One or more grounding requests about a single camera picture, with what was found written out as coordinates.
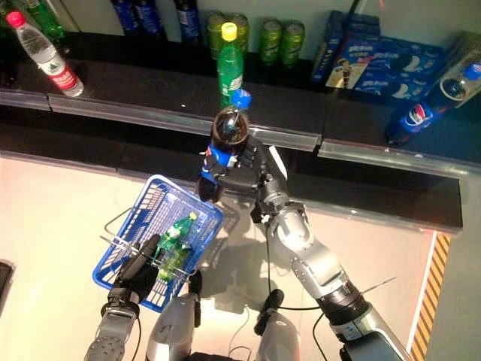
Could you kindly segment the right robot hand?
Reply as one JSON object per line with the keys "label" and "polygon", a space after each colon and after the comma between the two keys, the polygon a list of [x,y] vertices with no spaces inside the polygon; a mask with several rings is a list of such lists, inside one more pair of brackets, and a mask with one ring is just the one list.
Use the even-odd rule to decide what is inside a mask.
{"label": "right robot hand", "polygon": [[201,174],[221,187],[240,192],[250,193],[270,182],[275,189],[287,191],[287,171],[276,147],[251,135],[234,156],[209,147]]}

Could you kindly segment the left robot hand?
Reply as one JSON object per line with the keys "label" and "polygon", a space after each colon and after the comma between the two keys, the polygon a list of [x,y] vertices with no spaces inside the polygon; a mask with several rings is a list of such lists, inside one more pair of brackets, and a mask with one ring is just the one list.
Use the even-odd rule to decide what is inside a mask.
{"label": "left robot hand", "polygon": [[159,234],[154,234],[145,241],[136,255],[128,258],[119,270],[113,288],[107,296],[112,303],[141,303],[152,290],[158,269],[153,264],[157,251]]}

